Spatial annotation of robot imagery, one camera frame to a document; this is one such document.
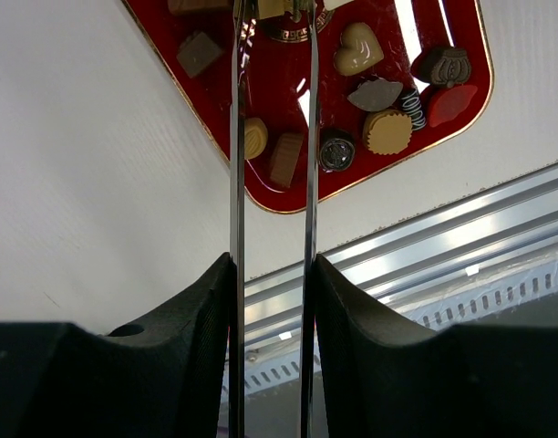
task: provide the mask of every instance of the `chocolate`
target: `chocolate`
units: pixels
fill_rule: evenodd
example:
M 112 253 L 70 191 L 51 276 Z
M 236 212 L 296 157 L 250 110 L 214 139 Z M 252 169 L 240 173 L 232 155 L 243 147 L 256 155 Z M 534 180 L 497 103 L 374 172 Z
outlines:
M 418 91 L 415 89 L 403 91 L 400 95 L 400 107 L 405 114 L 410 116 L 413 122 L 413 131 L 422 130 L 427 126 L 427 118 L 425 117 Z
M 256 13 L 259 20 L 282 16 L 285 13 L 285 3 L 282 0 L 257 0 Z
M 368 80 L 348 96 L 348 101 L 363 111 L 379 112 L 395 103 L 402 90 L 403 84 L 400 82 Z
M 267 127 L 259 118 L 247 119 L 244 123 L 244 159 L 257 158 L 267 145 Z
M 279 137 L 271 156 L 271 173 L 269 178 L 272 182 L 282 187 L 289 187 L 294 178 L 295 166 L 299 160 L 299 151 L 304 143 L 302 134 L 286 133 Z
M 361 73 L 385 57 L 377 37 L 366 23 L 348 25 L 340 41 L 342 46 L 334 55 L 334 67 L 342 76 Z
M 411 119 L 407 114 L 386 109 L 368 115 L 362 136 L 369 151 L 390 155 L 408 147 L 412 132 Z
M 478 93 L 475 85 L 462 85 L 453 89 L 440 89 L 429 102 L 428 116 L 431 128 L 455 120 Z
M 343 130 L 322 130 L 319 165 L 326 172 L 342 172 L 354 160 L 354 139 Z
M 418 78 L 440 88 L 465 84 L 470 76 L 471 63 L 464 48 L 435 47 L 418 66 Z
M 168 0 L 168 9 L 175 16 L 194 12 L 211 12 L 231 9 L 233 0 Z
M 222 49 L 203 32 L 184 41 L 178 50 L 178 62 L 190 78 L 196 78 L 222 54 Z

